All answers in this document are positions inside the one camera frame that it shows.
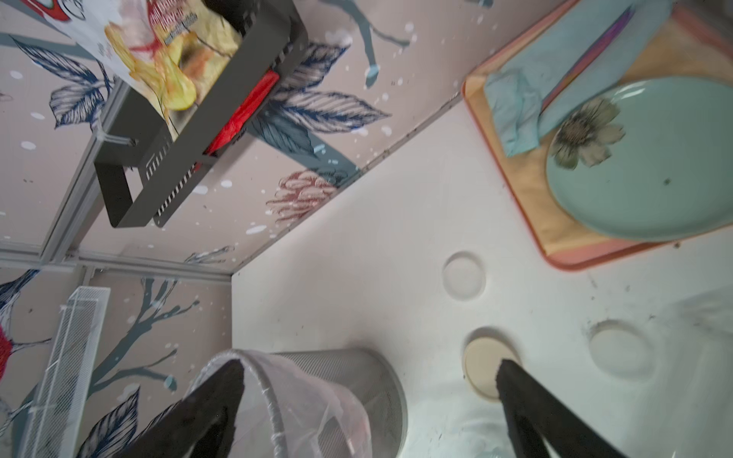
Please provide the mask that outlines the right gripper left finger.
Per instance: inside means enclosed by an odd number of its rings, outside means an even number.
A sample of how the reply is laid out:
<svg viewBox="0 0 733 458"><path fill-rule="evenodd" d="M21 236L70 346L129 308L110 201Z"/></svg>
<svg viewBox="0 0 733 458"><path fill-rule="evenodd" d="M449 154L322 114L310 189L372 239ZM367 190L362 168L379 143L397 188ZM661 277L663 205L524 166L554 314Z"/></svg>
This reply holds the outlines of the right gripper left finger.
<svg viewBox="0 0 733 458"><path fill-rule="evenodd" d="M244 390L244 367L227 362L118 456L229 456Z"/></svg>

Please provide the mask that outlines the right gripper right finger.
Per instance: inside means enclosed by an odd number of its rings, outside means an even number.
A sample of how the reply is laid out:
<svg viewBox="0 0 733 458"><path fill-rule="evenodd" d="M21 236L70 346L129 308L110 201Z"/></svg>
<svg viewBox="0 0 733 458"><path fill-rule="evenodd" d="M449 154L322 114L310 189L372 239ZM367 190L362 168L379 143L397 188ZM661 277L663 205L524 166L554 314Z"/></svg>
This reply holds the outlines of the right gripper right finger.
<svg viewBox="0 0 733 458"><path fill-rule="evenodd" d="M516 362L501 362L496 387L517 457L624 458Z"/></svg>

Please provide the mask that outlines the beige jar lid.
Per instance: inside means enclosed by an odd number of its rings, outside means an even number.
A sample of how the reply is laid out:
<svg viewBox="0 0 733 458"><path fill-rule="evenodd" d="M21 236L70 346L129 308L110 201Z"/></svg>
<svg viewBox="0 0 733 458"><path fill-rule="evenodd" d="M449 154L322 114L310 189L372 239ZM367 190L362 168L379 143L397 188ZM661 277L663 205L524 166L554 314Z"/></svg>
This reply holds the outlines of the beige jar lid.
<svg viewBox="0 0 733 458"><path fill-rule="evenodd" d="M465 346L463 373L471 389L480 398L490 402L499 401L496 376L504 360L521 364L513 346L499 337L477 337Z"/></svg>

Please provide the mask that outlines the tall clear bean jar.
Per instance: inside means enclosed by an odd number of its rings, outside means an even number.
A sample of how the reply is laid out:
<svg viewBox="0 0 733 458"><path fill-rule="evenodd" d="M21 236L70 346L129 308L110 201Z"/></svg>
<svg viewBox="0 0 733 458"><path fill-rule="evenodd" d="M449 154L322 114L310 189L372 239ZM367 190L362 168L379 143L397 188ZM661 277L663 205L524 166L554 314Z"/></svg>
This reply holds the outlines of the tall clear bean jar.
<svg viewBox="0 0 733 458"><path fill-rule="evenodd" d="M673 392L732 390L732 287L668 305L658 322L657 384Z"/></svg>

